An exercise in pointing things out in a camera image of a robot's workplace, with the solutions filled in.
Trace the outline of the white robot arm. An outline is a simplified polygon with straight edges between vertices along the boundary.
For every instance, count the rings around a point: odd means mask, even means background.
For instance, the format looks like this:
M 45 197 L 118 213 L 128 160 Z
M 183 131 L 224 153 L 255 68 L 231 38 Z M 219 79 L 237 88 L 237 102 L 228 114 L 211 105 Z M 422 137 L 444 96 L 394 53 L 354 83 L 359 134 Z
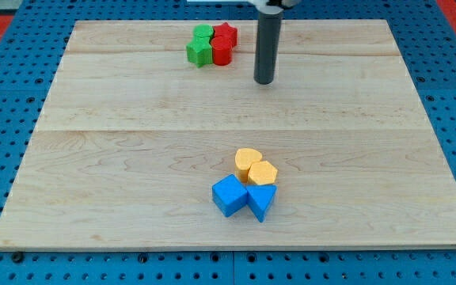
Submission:
M 302 0 L 248 0 L 257 8 L 279 7 L 284 10 L 291 9 L 302 2 Z

